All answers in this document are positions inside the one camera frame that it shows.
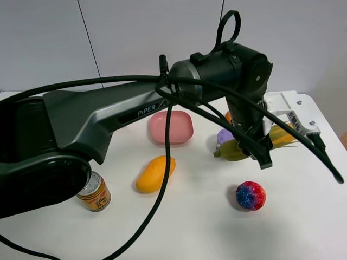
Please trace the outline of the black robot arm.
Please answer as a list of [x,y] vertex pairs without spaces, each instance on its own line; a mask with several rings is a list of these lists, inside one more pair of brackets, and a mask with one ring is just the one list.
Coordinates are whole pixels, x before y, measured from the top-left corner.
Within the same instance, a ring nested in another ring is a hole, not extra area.
[[[260,113],[246,103],[262,100],[272,64],[266,55],[237,43],[176,62],[168,82],[182,100],[196,106],[226,98],[243,149],[270,166],[269,136]],[[102,164],[113,132],[169,105],[157,76],[110,77],[117,85],[73,92],[57,84],[38,96],[34,90],[1,101],[1,217],[61,203],[77,195],[91,177],[89,162]]]

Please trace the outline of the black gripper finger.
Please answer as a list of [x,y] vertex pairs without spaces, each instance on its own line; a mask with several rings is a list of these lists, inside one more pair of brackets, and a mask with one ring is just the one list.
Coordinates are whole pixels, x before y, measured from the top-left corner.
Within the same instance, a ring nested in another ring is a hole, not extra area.
[[265,170],[272,167],[272,159],[270,156],[270,149],[261,147],[260,149],[251,151],[252,157],[258,161],[260,169]]

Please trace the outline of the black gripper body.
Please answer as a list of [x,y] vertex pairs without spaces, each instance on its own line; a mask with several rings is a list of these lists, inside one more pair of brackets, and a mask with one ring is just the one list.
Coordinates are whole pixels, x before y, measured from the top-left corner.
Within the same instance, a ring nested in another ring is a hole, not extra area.
[[[263,102],[264,93],[241,93],[241,95],[258,106],[266,108]],[[269,134],[264,134],[263,131],[264,116],[247,102],[232,95],[227,95],[226,101],[231,113],[232,125],[257,142],[262,147],[261,151],[268,152],[272,148],[272,142],[269,139]],[[251,152],[250,145],[238,138],[238,148],[243,152]]]

